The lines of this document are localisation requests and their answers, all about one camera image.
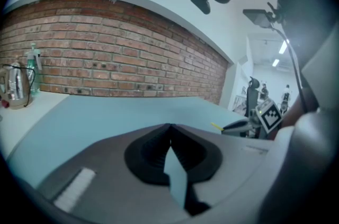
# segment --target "ceiling light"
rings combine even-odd
[[[284,42],[282,43],[282,46],[281,46],[281,48],[280,48],[279,53],[284,53],[285,50],[286,50],[286,48],[287,48],[287,44],[286,44],[286,42],[284,41]]]
[[[276,60],[273,62],[272,66],[275,67],[278,63],[279,63],[279,60],[276,59]]]

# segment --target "yellow pen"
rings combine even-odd
[[[222,127],[220,127],[220,126],[217,126],[215,123],[213,123],[213,122],[211,122],[211,124],[215,127],[215,128],[217,128],[218,130],[220,130],[221,132],[224,130]]]

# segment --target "white ceiling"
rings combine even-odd
[[[292,61],[288,50],[280,54],[283,40],[274,33],[252,33],[248,35],[249,46],[255,65],[272,67],[274,60],[279,59],[277,69],[291,71]]]

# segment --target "white countertop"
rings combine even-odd
[[[32,103],[24,108],[12,110],[0,107],[0,151],[5,159],[26,133],[68,94],[40,92]]]

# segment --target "black cable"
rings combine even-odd
[[[10,64],[3,64],[2,67],[4,67],[4,66],[12,67],[12,68],[15,68],[15,69],[29,69],[29,70],[32,70],[32,71],[33,71],[34,76],[33,76],[32,83],[30,84],[30,90],[28,91],[28,100],[27,100],[27,104],[23,106],[23,107],[27,107],[28,104],[29,104],[29,102],[30,102],[31,88],[32,88],[32,85],[33,85],[34,80],[35,80],[35,75],[36,75],[35,70],[34,70],[34,69],[31,69],[31,68],[26,68],[26,67],[13,66],[13,65],[10,65]]]
[[[287,38],[285,37],[285,35],[281,31],[279,31],[278,29],[276,29],[274,27],[271,27],[271,29],[276,31],[279,34],[279,36],[281,36],[283,38],[283,40],[286,42],[288,52],[289,52],[290,57],[292,59],[293,69],[294,69],[295,75],[296,75],[297,86],[298,86],[298,91],[299,91],[300,100],[301,100],[301,106],[302,106],[302,109],[304,110],[304,112],[307,113],[306,101],[305,101],[304,95],[303,95],[302,90],[301,90],[299,75],[298,75],[298,72],[297,72],[297,67],[296,67],[295,59],[294,59],[293,53],[292,53],[292,46],[290,45],[290,43],[288,42]]]

